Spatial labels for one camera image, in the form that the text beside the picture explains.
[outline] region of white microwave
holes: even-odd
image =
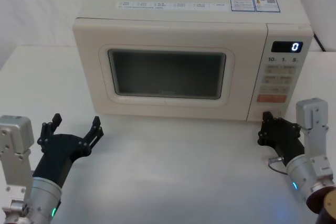
[[[313,32],[300,0],[87,0],[74,35],[102,114],[284,116]]]

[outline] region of microwave window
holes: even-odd
[[[223,53],[108,51],[118,95],[219,99],[226,56]]]

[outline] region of label sticker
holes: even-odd
[[[253,0],[230,0],[233,12],[255,12]]]
[[[116,9],[142,10],[229,11],[229,5],[226,3],[119,1],[115,7]]]
[[[280,8],[277,0],[253,0],[257,12],[279,13]]]

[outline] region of white tabletop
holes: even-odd
[[[286,119],[295,121],[298,100],[329,102],[328,157],[336,170],[334,66],[336,53],[309,53]],[[74,47],[16,48],[0,70],[0,91],[0,115],[29,117],[35,139],[55,113],[63,118],[56,133],[79,136],[95,115]],[[315,223],[289,178],[267,167],[276,153],[257,144],[260,123],[100,119],[105,136],[91,156],[74,163],[53,223]],[[31,150],[34,169],[42,153],[37,144]]]

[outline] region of cable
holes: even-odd
[[[321,41],[319,40],[319,38],[317,37],[317,35],[316,35],[315,33],[314,33],[314,38],[315,38],[317,44],[319,44],[319,46],[320,46],[322,52],[325,52],[325,48],[324,48],[324,46],[322,45]]]
[[[271,170],[273,170],[274,172],[281,173],[281,174],[284,174],[284,175],[288,175],[287,173],[284,173],[284,172],[282,172],[282,171],[280,171],[280,170],[276,170],[276,169],[274,169],[274,168],[271,166],[270,163],[268,163],[268,167],[269,167]]]

